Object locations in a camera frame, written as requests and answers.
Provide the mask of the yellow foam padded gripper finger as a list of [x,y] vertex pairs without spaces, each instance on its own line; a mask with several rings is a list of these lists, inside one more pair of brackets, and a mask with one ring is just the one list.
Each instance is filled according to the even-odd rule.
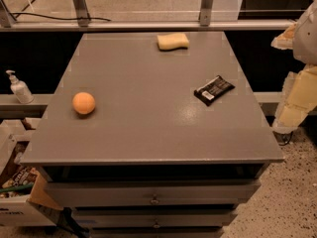
[[290,72],[283,84],[272,130],[290,134],[317,107],[317,66],[307,64],[299,73]]

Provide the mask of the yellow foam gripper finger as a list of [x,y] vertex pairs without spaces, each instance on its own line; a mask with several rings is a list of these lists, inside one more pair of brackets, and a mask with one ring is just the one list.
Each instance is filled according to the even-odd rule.
[[283,33],[275,37],[270,45],[279,50],[292,50],[295,28],[296,23],[292,24]]

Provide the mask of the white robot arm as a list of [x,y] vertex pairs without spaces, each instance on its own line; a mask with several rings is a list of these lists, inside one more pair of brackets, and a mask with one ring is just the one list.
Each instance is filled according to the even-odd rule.
[[292,50],[293,57],[304,63],[304,69],[290,72],[284,80],[272,124],[274,132],[290,134],[317,107],[317,1],[270,45]]

